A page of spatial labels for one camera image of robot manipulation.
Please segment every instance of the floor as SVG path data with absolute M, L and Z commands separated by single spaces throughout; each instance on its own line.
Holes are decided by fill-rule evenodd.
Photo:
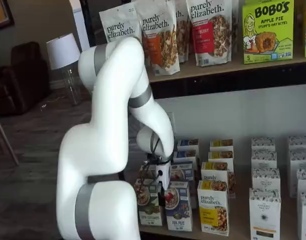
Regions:
M 0 152 L 0 240 L 60 239 L 55 216 L 58 150 L 69 128 L 89 122 L 90 110 L 91 101 L 72 107 L 63 92 L 55 92 L 28 113 L 0 117 L 20 162 L 14 167 L 10 156 Z M 130 117 L 128 173 L 136 172 L 145 157 L 134 143 L 138 128 Z

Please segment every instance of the picture frame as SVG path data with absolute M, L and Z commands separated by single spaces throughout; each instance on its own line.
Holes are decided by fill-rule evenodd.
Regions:
M 0 0 L 0 30 L 14 25 L 14 19 L 7 0 Z

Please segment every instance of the white wall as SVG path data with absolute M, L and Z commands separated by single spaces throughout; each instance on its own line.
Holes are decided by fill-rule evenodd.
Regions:
M 284 165 L 286 136 L 306 134 L 306 85 L 157 100 L 175 116 L 176 136 L 200 138 L 206 157 L 211 139 L 234 140 L 236 164 L 250 164 L 250 139 L 277 137 L 278 164 Z

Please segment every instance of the orange label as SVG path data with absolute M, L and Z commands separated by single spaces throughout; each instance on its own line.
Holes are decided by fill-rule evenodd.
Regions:
M 152 64 L 161 66 L 163 64 L 163 60 L 160 48 L 160 36 L 147 38 L 147 45 Z
M 265 228 L 260 228 L 260 227 L 254 227 L 255 230 L 262 231 L 262 232 L 268 232 L 268 233 L 276 233 L 276 230 L 270 230 L 270 229 L 265 229 Z
M 148 50 L 148 46 L 147 46 L 147 37 L 145 37 L 144 34 L 142 34 L 142 42 L 143 42 L 143 50 L 144 50 L 145 58 L 148 58 L 149 57 L 149 50 Z

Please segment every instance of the table lamp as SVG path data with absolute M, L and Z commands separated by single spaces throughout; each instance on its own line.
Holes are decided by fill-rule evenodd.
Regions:
M 78 70 L 73 68 L 77 62 L 80 51 L 72 33 L 57 37 L 46 43 L 50 67 L 52 70 L 60 69 L 64 75 L 64 84 L 72 105 L 81 102 Z

